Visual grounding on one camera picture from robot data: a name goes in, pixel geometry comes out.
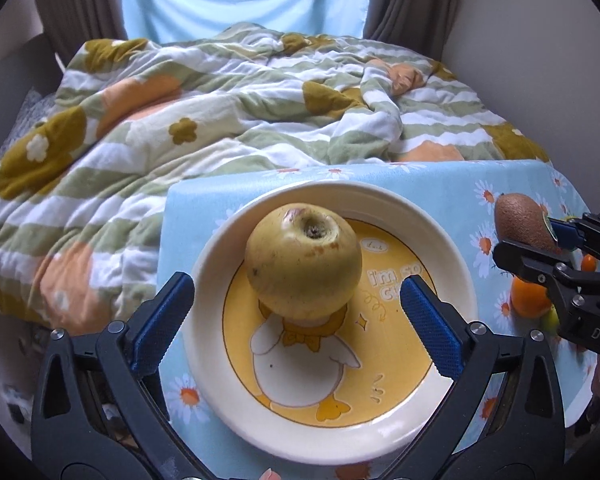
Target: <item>headboard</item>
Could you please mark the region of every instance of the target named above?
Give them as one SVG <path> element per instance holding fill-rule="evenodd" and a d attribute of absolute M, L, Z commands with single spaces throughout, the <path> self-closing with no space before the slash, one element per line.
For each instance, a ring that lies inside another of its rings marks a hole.
<path fill-rule="evenodd" d="M 49 40 L 44 34 L 27 41 L 0 61 L 0 146 L 9 135 L 27 92 L 55 92 L 62 79 Z"/>

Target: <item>blue textured pad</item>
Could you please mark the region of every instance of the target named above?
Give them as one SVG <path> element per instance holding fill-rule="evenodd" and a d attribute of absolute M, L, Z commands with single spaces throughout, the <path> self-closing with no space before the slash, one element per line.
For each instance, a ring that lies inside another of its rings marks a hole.
<path fill-rule="evenodd" d="M 462 345 L 433 303 L 409 278 L 402 282 L 400 303 L 440 375 L 457 380 L 464 369 Z"/>
<path fill-rule="evenodd" d="M 555 236 L 558 238 L 558 245 L 561 248 L 573 251 L 582 245 L 584 240 L 575 226 L 551 222 L 551 227 L 554 228 Z"/>
<path fill-rule="evenodd" d="M 147 377 L 158 369 L 160 361 L 191 309 L 193 297 L 193 280 L 188 274 L 177 272 L 155 298 L 145 301 L 139 307 L 138 310 L 150 308 L 153 312 L 132 342 L 129 367 L 136 377 Z"/>

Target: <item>light blue tablecloth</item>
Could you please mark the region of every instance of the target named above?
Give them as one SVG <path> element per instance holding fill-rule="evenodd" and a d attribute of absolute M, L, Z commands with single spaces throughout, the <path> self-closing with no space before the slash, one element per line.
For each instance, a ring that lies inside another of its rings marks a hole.
<path fill-rule="evenodd" d="M 437 162 L 431 164 L 359 164 L 304 170 L 266 171 L 215 176 L 181 182 L 169 192 L 162 226 L 158 286 L 176 271 L 191 272 L 204 245 L 222 223 L 265 192 L 294 182 L 347 179 L 396 192 L 427 211 L 447 231 L 467 262 L 474 280 L 480 320 L 494 332 L 522 334 L 534 322 L 521 321 L 508 308 L 511 276 L 484 254 L 481 238 L 496 243 L 493 200 L 503 192 L 522 192 L 544 206 L 552 218 L 580 216 L 587 210 L 573 186 L 550 166 L 536 161 Z M 552 339 L 554 359 L 565 407 L 589 374 L 595 355 L 571 343 Z M 347 468 L 299 465 L 272 457 L 233 434 L 196 392 L 180 334 L 160 365 L 162 386 L 172 424 L 184 442 L 218 476 L 253 478 L 272 467 L 284 480 L 372 478 L 393 456 Z M 501 378 L 494 378 L 460 447 L 475 441 L 488 416 Z"/>

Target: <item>yellow-green apple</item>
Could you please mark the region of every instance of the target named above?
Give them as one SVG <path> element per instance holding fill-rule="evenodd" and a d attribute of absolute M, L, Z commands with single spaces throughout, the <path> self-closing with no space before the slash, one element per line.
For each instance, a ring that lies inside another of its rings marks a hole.
<path fill-rule="evenodd" d="M 347 221 L 323 207 L 293 203 L 267 214 L 244 254 L 251 286 L 279 316 L 330 316 L 353 296 L 362 250 Z"/>

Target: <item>blue gripper pad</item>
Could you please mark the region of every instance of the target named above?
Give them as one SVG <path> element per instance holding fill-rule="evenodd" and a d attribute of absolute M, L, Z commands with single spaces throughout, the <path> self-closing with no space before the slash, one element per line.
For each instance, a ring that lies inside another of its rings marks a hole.
<path fill-rule="evenodd" d="M 193 305 L 193 280 L 176 272 L 155 298 L 143 302 L 129 319 L 126 356 L 138 379 L 153 374 Z"/>
<path fill-rule="evenodd" d="M 551 221 L 551 227 L 554 229 L 558 245 L 562 249 L 574 251 L 584 243 L 576 226 Z"/>
<path fill-rule="evenodd" d="M 457 380 L 464 369 L 464 333 L 458 330 L 466 326 L 462 317 L 442 303 L 420 276 L 402 282 L 400 304 L 440 375 Z"/>

